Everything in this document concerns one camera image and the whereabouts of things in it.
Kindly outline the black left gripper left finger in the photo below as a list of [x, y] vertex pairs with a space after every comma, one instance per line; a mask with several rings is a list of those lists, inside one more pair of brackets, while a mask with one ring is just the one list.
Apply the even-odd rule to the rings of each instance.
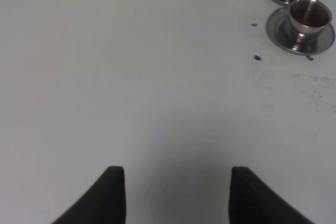
[[54, 223], [125, 223], [127, 202], [121, 166], [109, 166]]

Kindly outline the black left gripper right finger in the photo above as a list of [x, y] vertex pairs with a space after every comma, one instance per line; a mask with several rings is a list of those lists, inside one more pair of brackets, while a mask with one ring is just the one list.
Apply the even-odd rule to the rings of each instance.
[[229, 222], [312, 223], [268, 187], [248, 167], [232, 168], [228, 202]]

